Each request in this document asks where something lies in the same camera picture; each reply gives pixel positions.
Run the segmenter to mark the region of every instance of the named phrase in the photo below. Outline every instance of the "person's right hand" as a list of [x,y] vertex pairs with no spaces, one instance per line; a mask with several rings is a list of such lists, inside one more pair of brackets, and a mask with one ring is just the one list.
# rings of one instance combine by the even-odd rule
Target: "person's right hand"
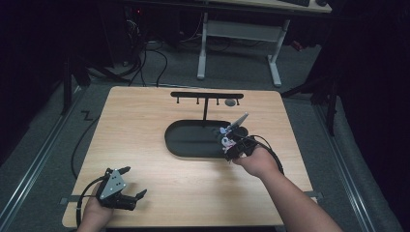
[[241,165],[252,176],[263,178],[264,175],[280,173],[277,162],[272,155],[260,145],[257,145],[249,157],[240,157],[232,160]]

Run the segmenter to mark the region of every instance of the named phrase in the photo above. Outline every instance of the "hand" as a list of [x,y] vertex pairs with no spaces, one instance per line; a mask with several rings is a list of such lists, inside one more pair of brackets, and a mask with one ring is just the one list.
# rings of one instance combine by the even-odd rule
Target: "hand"
[[280,173],[277,162],[260,145],[255,147],[251,156],[234,159],[233,163],[243,166],[250,175],[258,178],[263,178],[268,173]]
[[[96,194],[100,184],[94,187],[93,195]],[[103,207],[96,197],[90,197],[84,209],[82,222],[78,227],[77,232],[81,231],[101,231],[111,220],[114,209]]]

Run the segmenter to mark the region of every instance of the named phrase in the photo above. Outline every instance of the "black bracket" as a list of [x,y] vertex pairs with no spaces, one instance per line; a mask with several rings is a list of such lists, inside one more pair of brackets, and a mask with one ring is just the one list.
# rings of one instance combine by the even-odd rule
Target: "black bracket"
[[205,99],[203,121],[206,121],[209,99],[216,99],[217,105],[220,104],[220,99],[234,99],[236,100],[236,103],[239,104],[239,99],[242,99],[244,97],[243,94],[194,93],[194,92],[171,92],[171,96],[174,98],[177,98],[177,103],[180,102],[179,101],[180,98],[196,99],[197,104],[199,104],[199,99]]

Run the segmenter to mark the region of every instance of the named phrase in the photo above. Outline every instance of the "dark background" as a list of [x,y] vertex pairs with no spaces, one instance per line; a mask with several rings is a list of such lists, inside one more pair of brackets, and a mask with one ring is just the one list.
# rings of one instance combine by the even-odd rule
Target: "dark background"
[[[334,15],[359,16],[361,20],[332,30],[328,25],[296,20],[286,41],[324,45],[307,82],[323,75],[340,77],[337,93],[356,142],[404,230],[410,230],[409,3],[348,0],[330,4]],[[108,66],[115,62],[114,52],[119,48],[110,46],[102,12],[93,5],[46,1],[2,1],[0,5],[3,163],[61,82],[64,62],[73,47]],[[180,20],[190,14],[174,13],[163,14],[173,17],[151,16],[148,23],[170,44],[181,39],[179,30],[194,28],[186,23],[189,20]],[[313,92],[320,88],[325,87],[316,86]]]

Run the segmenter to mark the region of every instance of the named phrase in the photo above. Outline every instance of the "gray carpet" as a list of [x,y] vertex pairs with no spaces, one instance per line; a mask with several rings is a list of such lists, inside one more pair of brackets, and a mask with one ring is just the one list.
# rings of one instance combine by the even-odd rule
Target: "gray carpet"
[[[320,51],[319,47],[308,48],[301,52],[292,47],[282,48],[278,58],[278,71],[282,77],[282,87],[275,88],[266,64],[266,58],[259,53],[241,52],[243,46],[228,47],[224,52],[210,51],[206,78],[198,81],[196,69],[198,60],[198,47],[195,43],[185,44],[178,49],[166,45],[151,44],[152,48],[159,47],[167,58],[166,70],[161,77],[163,85],[193,86],[202,88],[227,88],[227,89],[256,89],[275,90],[284,92],[302,84],[308,71]],[[254,47],[256,50],[265,50],[269,44]],[[222,49],[223,45],[211,47]],[[143,69],[143,78],[147,83],[155,83],[165,65],[165,59],[156,52],[147,52],[147,61]],[[141,86],[142,81],[138,76],[133,85]],[[61,204],[62,198],[70,196],[74,177],[70,168],[71,156],[75,145],[81,135],[87,130],[92,121],[85,120],[85,113],[89,111],[88,118],[95,119],[103,109],[104,101],[109,89],[119,85],[111,80],[93,78],[92,84],[87,89],[78,91],[76,105],[64,127],[60,131],[53,146],[48,150],[48,157],[44,166],[41,166],[39,176],[34,179],[30,190],[8,227],[8,231],[70,231],[64,228],[61,219],[66,206]],[[351,199],[346,193],[346,187],[340,173],[337,171],[337,162],[334,157],[335,148],[327,132],[323,129],[323,121],[317,114],[316,106],[308,100],[309,95],[296,95],[285,99],[285,107],[295,132],[307,172],[311,179],[313,189],[323,194],[318,203],[337,221],[344,231],[363,231],[357,218]],[[63,92],[60,87],[54,93],[47,105],[39,112],[30,125],[30,130],[25,134],[13,154],[0,168],[2,194],[0,196],[0,209],[4,209],[9,199],[37,153],[60,119],[62,110]],[[373,218],[375,231],[401,231],[394,215],[382,197],[378,186],[372,180],[366,164],[360,156],[353,136],[343,116],[342,106],[338,102],[339,110],[335,121],[335,138],[332,141],[346,157],[346,163],[351,170],[353,179],[363,194],[365,204]],[[74,169],[78,172],[88,145],[92,139],[94,127],[84,136],[84,139],[75,152]]]

